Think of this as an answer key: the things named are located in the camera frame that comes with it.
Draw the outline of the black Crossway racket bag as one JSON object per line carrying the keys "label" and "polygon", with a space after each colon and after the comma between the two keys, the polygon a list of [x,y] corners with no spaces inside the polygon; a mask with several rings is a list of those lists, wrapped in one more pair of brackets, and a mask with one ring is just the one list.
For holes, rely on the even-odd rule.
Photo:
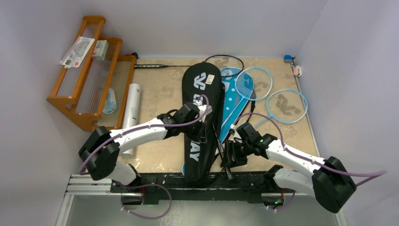
{"label": "black Crossway racket bag", "polygon": [[218,147],[217,136],[220,135],[220,120],[223,115],[224,85],[220,69],[207,62],[189,67],[182,78],[183,103],[195,102],[200,95],[210,101],[212,113],[207,115],[205,128],[206,142],[200,143],[184,136],[184,179],[193,186],[209,184],[206,179],[215,160]]}

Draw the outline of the blue racket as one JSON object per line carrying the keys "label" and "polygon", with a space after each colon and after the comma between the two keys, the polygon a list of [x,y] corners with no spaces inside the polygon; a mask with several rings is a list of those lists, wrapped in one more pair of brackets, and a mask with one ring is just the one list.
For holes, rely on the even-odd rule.
{"label": "blue racket", "polygon": [[223,104],[222,125],[219,141],[228,139],[230,125],[233,124],[249,106],[250,112],[255,109],[255,102],[265,98],[273,84],[269,71],[262,67],[249,67],[233,77],[222,77],[225,100]]}
{"label": "blue racket", "polygon": [[268,95],[265,103],[267,117],[284,124],[301,120],[308,111],[306,97],[296,89],[280,89]]}

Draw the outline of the white shuttlecock tube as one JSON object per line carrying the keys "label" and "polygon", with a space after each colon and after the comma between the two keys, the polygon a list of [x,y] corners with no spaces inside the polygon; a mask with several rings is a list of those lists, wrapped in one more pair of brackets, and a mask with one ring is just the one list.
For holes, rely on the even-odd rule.
{"label": "white shuttlecock tube", "polygon": [[141,86],[136,83],[131,83],[128,88],[128,96],[122,123],[123,129],[130,128],[136,125],[140,95]]}

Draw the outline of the black racket handle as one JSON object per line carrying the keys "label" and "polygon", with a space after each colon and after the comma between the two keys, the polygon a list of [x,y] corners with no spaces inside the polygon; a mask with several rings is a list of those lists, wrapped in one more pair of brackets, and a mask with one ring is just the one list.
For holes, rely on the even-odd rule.
{"label": "black racket handle", "polygon": [[224,148],[223,148],[221,142],[219,141],[219,138],[218,138],[218,135],[217,135],[217,132],[216,132],[216,128],[215,128],[214,123],[212,123],[212,127],[213,127],[213,130],[214,130],[214,133],[215,133],[215,137],[216,137],[216,141],[217,141],[218,152],[219,152],[219,155],[220,155],[220,157],[221,157],[221,167],[222,167],[222,168],[224,169],[224,171],[226,172],[227,179],[228,179],[228,180],[232,180],[232,179],[233,179],[233,175],[232,175],[232,173],[231,173],[231,169],[230,169],[230,167],[229,167],[228,165],[226,165],[226,164],[223,162],[223,158],[224,158]]}

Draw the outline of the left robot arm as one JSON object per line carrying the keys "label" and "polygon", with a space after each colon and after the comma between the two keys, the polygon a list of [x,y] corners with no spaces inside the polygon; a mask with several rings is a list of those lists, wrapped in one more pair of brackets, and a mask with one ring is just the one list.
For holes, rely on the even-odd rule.
{"label": "left robot arm", "polygon": [[125,129],[95,129],[78,151],[82,160],[80,174],[89,174],[94,181],[111,179],[122,184],[128,192],[140,188],[141,176],[131,164],[119,161],[119,156],[140,145],[176,137],[181,133],[199,139],[200,130],[213,109],[201,101],[187,102],[180,109],[171,110],[152,120]]}

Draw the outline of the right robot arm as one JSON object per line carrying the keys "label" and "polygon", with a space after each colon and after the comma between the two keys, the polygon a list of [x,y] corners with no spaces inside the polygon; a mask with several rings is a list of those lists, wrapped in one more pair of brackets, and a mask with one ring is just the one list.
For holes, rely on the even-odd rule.
{"label": "right robot arm", "polygon": [[295,149],[271,134],[261,135],[248,122],[231,125],[233,140],[227,140],[227,164],[247,156],[261,156],[277,162],[263,175],[265,188],[271,192],[290,189],[316,199],[321,207],[337,213],[357,190],[353,179],[346,174],[341,161],[335,157],[320,158]]}

